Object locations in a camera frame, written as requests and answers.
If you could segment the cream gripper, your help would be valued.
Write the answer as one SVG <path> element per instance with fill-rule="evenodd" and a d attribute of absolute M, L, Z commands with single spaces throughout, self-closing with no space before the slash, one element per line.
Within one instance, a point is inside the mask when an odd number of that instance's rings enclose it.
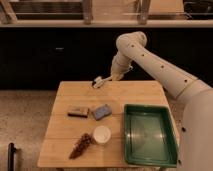
<path fill-rule="evenodd" d="M 126 73 L 131 71 L 132 60 L 122 54 L 116 54 L 112 60 L 111 76 L 113 81 L 121 80 Z"/>

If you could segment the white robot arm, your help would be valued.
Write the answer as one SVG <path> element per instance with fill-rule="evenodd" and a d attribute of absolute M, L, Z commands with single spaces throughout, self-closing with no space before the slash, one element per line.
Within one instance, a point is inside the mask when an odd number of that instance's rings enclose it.
<path fill-rule="evenodd" d="M 177 171 L 213 171 L 213 87 L 148 51 L 143 32 L 120 35 L 111 75 L 120 80 L 136 62 L 184 105 Z"/>

